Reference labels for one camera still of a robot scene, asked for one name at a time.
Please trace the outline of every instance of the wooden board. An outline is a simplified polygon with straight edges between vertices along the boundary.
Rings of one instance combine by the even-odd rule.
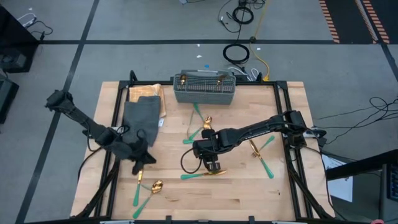
[[[288,84],[292,108],[301,111],[306,125],[311,127],[312,118],[303,83]],[[118,82],[104,82],[99,95],[94,119],[106,126],[111,124],[117,87]],[[180,175],[184,174],[180,168],[180,157],[190,149],[190,145],[182,144],[182,140],[187,138],[193,106],[177,103],[172,86],[164,86],[164,95],[167,116],[163,126],[159,128],[154,147],[150,149],[157,163],[145,166],[142,180],[143,184],[150,186],[156,180],[162,179],[164,188],[160,194],[155,194],[150,199],[139,217],[140,220],[164,220],[166,215],[171,215],[173,220],[248,220],[250,215],[254,215],[256,220],[295,220],[280,133],[270,133],[253,139],[260,147],[271,135],[275,136],[275,140],[261,152],[275,175],[273,179],[268,178],[260,161],[251,157],[249,143],[243,142],[231,152],[219,156],[221,168],[226,169],[227,173],[180,180]],[[200,109],[203,116],[213,118],[212,127],[215,130],[241,128],[277,114],[273,87],[270,86],[237,86],[231,105],[200,105]],[[189,133],[193,133],[201,124],[199,115],[195,113]],[[307,144],[318,149],[314,139],[308,139]],[[334,215],[327,200],[325,172],[320,155],[302,149],[302,158],[309,190],[320,205],[330,215]],[[99,152],[84,166],[72,215],[84,208],[98,188],[103,161],[104,152]],[[137,177],[131,174],[132,165],[130,161],[121,163],[113,219],[131,219],[136,211],[132,201]],[[193,170],[197,165],[198,160],[193,154],[187,154],[184,159],[186,169]],[[301,192],[298,192],[302,216],[305,216]],[[149,194],[148,190],[141,188],[140,204]],[[170,202],[165,197],[179,200]]]

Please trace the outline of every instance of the basket handle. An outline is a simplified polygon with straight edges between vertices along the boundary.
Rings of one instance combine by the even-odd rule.
[[[181,74],[186,74],[188,72],[198,72],[198,73],[214,73],[215,75],[232,75],[229,71],[222,70],[203,70],[203,69],[186,69],[181,70]]]

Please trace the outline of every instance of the gray concrete floor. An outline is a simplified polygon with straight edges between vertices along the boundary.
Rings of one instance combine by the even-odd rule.
[[[207,0],[182,6],[178,0],[100,0],[88,40],[235,39],[236,34],[226,32],[216,20],[224,2]],[[80,40],[93,0],[2,0],[0,3],[14,17],[36,13],[39,20],[54,29],[46,40]],[[226,9],[231,11],[234,6],[231,4]],[[260,13],[255,11],[255,21],[243,27],[242,39],[248,39],[255,31]],[[273,0],[258,39],[331,40],[331,35],[317,0]],[[222,56],[224,46],[85,45],[70,92],[76,96],[75,103],[93,116],[103,81],[126,80],[130,70],[135,71],[139,80],[168,80],[186,68],[209,65],[211,69],[226,69],[230,64]],[[0,223],[16,220],[53,117],[43,107],[45,99],[54,89],[63,87],[76,48],[77,45],[41,45],[29,73],[10,74],[20,89],[6,123],[0,126]],[[392,101],[398,95],[398,82],[378,45],[264,44],[255,48],[260,48],[257,54],[268,61],[271,80],[305,83],[314,118],[367,107],[373,96]],[[398,47],[389,48],[398,58]],[[230,52],[236,58],[240,58],[240,53]],[[254,57],[245,67],[266,71]],[[349,126],[371,112],[314,119],[314,123]],[[397,147],[397,127],[398,120],[381,121],[355,129],[325,149],[353,159],[373,156]],[[330,129],[327,137],[332,139],[342,131]],[[68,218],[84,153],[85,138],[80,126],[62,116],[26,222]],[[364,176],[361,183],[375,182],[372,178]],[[357,197],[368,193],[362,191]],[[337,209],[356,220],[377,216],[374,200],[370,205],[336,204]]]

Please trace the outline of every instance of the gray wire basket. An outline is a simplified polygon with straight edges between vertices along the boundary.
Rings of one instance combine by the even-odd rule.
[[[174,76],[174,93],[179,103],[230,105],[235,84],[235,76],[227,71],[182,70]]]

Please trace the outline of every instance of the gray cloth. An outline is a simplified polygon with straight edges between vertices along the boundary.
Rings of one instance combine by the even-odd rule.
[[[160,115],[159,96],[140,96],[137,103],[125,102],[123,121],[130,130],[123,134],[123,141],[133,143],[145,138],[153,146],[156,140]]]

